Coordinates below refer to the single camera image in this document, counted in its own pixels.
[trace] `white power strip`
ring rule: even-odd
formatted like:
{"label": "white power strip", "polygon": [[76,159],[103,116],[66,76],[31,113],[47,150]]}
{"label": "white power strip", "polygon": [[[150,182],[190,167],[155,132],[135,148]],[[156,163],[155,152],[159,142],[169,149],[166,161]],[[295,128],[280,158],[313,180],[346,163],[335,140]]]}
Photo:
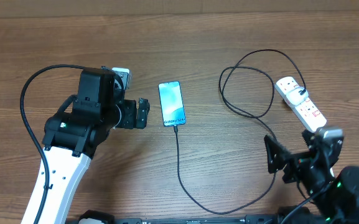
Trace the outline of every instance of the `white power strip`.
{"label": "white power strip", "polygon": [[314,133],[317,128],[323,127],[326,124],[327,120],[312,100],[310,100],[307,92],[304,95],[305,98],[299,99],[300,94],[297,94],[298,98],[294,98],[295,94],[293,93],[301,92],[304,89],[298,85],[294,78],[282,78],[276,82],[274,87],[308,131]]}

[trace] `wall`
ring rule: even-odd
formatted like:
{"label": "wall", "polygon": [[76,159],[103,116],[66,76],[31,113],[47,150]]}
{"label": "wall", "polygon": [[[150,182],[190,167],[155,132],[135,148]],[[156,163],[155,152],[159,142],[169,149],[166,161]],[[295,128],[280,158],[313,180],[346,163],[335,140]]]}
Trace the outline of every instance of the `wall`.
{"label": "wall", "polygon": [[359,10],[359,0],[0,0],[0,18]]}

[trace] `smartphone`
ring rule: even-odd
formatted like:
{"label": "smartphone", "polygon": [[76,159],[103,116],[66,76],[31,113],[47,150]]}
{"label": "smartphone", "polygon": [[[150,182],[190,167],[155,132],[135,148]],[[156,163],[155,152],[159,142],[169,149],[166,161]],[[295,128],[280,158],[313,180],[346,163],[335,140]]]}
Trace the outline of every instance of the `smartphone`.
{"label": "smartphone", "polygon": [[164,126],[185,124],[185,109],[179,82],[160,83],[159,93]]}

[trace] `white device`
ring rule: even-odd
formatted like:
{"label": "white device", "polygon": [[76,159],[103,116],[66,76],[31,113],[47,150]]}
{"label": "white device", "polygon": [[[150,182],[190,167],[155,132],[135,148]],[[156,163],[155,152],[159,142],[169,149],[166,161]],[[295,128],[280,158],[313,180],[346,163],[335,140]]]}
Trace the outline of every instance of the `white device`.
{"label": "white device", "polygon": [[[39,224],[65,223],[68,210],[73,201],[75,190],[91,158],[84,153],[80,157],[72,156],[73,151],[51,147],[44,150],[49,165],[49,190]],[[35,183],[29,204],[22,219],[22,224],[34,223],[40,207],[45,184],[44,163],[41,161],[37,182]]]}
{"label": "white device", "polygon": [[326,124],[327,120],[310,100],[308,91],[301,94],[304,87],[299,86],[294,78],[284,77],[274,87],[308,131],[314,133]]}

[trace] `wooden table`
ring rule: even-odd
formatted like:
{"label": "wooden table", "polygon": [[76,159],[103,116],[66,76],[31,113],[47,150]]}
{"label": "wooden table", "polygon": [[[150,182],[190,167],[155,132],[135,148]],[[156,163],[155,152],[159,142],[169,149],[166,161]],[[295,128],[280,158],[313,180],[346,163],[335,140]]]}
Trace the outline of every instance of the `wooden table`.
{"label": "wooden table", "polygon": [[[162,125],[157,91],[159,83],[170,80],[182,84],[187,124],[179,131],[180,159],[189,192],[216,211],[256,198],[272,180],[263,143],[268,132],[223,104],[218,77],[248,52],[265,48],[294,59],[328,124],[344,129],[335,173],[359,165],[359,12],[0,19],[0,223],[20,222],[39,169],[39,154],[19,113],[20,92],[34,72],[58,63],[130,68],[133,87],[126,98],[151,102],[146,129],[115,130],[98,147],[70,218],[88,209],[148,219],[216,217],[198,208],[178,183],[175,135]],[[253,55],[244,65],[274,80],[294,76],[301,82],[279,54]],[[77,92],[79,74],[52,70],[31,83],[25,106],[40,141],[47,118]],[[226,94],[260,114],[271,86],[263,75],[239,71]],[[292,152],[307,150],[303,125],[278,94],[263,121]],[[274,213],[299,203],[295,184],[284,185],[281,176],[280,171],[267,196],[228,216]]]}

